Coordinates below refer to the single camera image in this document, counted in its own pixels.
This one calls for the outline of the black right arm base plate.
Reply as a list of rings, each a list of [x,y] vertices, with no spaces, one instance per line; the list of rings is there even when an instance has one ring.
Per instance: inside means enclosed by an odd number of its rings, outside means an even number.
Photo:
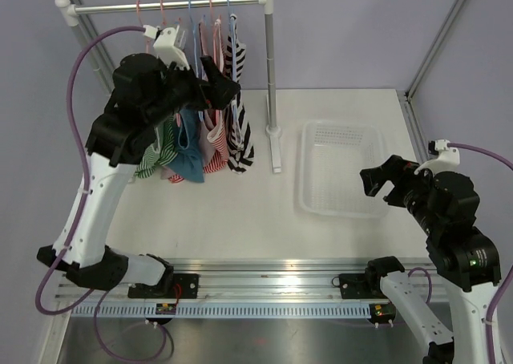
[[[366,273],[341,273],[338,288],[345,300],[385,300],[377,277]]]

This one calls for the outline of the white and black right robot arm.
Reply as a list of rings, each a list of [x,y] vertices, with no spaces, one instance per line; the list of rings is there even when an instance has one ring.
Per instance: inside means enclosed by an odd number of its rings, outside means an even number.
[[[500,363],[501,349],[493,300],[499,292],[499,252],[475,227],[480,203],[471,179],[456,171],[457,151],[439,152],[424,164],[391,156],[360,172],[364,192],[376,196],[390,182],[384,200],[405,208],[426,234],[426,250],[450,304],[447,329],[411,288],[396,257],[369,262],[364,287],[385,296],[399,311],[419,345],[424,363]]]

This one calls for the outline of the black white striped tank top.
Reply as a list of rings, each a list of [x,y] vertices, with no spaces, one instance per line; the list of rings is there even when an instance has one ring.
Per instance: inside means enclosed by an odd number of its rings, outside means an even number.
[[[232,43],[229,36],[225,49],[224,74],[240,83],[243,74],[247,47],[240,41],[237,31],[238,17],[232,14],[236,40],[236,64],[232,64]],[[232,172],[243,174],[253,165],[255,149],[252,143],[252,131],[241,92],[231,101],[225,110],[225,127],[227,130],[228,167]]]

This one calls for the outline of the pink hanger with red top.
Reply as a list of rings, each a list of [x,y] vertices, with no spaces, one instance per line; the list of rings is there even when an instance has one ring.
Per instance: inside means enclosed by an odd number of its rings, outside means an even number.
[[[219,30],[219,27],[221,26],[222,22],[219,15],[216,15],[213,0],[208,0],[208,9],[210,13],[212,31],[216,32]]]

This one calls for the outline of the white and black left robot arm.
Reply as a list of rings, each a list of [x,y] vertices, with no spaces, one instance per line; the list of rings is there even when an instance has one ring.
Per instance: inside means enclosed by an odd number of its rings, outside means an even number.
[[[155,129],[184,107],[222,110],[240,92],[210,56],[201,57],[207,78],[188,65],[165,64],[138,53],[113,72],[114,91],[92,124],[86,142],[86,171],[70,224],[37,259],[85,289],[109,291],[129,284],[132,298],[163,298],[173,291],[174,268],[151,255],[131,255],[107,246],[107,233],[119,200],[143,154],[156,141]]]

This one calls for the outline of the red white striped tank top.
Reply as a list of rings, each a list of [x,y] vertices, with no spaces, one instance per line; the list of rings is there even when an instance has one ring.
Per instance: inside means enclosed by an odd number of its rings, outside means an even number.
[[[212,28],[212,57],[221,73],[224,73],[224,43],[221,20],[218,18]],[[204,173],[223,169],[228,162],[228,145],[224,127],[224,113],[209,109],[203,113],[200,123],[200,150],[203,156]]]

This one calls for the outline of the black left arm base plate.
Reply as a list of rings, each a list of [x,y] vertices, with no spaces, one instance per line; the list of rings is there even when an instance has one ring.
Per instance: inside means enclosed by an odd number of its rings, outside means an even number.
[[[199,278],[195,273],[172,273],[157,285],[136,284],[130,287],[127,296],[133,299],[197,299]]]

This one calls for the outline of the blue hanger end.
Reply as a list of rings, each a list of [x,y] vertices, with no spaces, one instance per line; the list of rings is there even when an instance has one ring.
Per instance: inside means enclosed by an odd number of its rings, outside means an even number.
[[[229,26],[229,36],[231,37],[231,43],[232,43],[232,64],[236,64],[236,40],[235,40],[235,30],[233,25],[233,18],[232,18],[232,6],[231,1],[227,1],[227,10],[228,10],[228,26]]]

